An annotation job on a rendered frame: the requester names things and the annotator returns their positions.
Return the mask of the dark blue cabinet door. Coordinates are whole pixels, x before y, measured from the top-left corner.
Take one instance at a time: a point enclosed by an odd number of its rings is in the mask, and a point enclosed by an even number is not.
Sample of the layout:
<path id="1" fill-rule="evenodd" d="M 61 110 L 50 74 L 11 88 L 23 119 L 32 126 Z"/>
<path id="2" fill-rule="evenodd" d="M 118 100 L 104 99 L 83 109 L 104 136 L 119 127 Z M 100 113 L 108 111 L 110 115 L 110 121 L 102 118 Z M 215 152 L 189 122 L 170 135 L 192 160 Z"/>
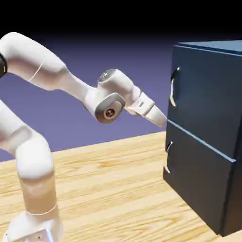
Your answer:
<path id="1" fill-rule="evenodd" d="M 224 219 L 235 166 L 228 158 L 172 124 L 167 125 L 168 167 L 164 179 L 216 233 L 223 235 Z"/>
<path id="2" fill-rule="evenodd" d="M 235 160 L 242 138 L 242 52 L 176 45 L 168 118 Z"/>

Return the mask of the dark blue cabinet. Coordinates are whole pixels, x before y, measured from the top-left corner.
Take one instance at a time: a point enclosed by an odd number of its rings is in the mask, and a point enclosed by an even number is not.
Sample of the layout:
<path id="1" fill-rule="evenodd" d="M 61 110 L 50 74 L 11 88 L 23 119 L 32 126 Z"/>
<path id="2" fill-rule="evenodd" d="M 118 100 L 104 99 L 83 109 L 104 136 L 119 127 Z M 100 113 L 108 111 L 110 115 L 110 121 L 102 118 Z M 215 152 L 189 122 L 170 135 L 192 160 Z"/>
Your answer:
<path id="1" fill-rule="evenodd" d="M 164 180 L 218 235 L 242 230 L 242 40 L 173 47 Z"/>

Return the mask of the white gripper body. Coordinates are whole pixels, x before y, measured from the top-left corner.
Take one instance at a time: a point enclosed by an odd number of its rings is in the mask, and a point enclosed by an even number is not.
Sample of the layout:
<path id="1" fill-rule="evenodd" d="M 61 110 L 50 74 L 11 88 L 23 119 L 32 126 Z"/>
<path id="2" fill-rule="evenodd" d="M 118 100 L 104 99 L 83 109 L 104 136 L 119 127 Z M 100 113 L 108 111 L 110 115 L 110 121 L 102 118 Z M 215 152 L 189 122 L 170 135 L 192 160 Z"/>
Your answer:
<path id="1" fill-rule="evenodd" d="M 162 113 L 162 111 L 154 105 L 148 113 L 144 116 L 145 119 L 157 125 L 158 127 L 163 127 L 167 122 L 167 117 Z"/>

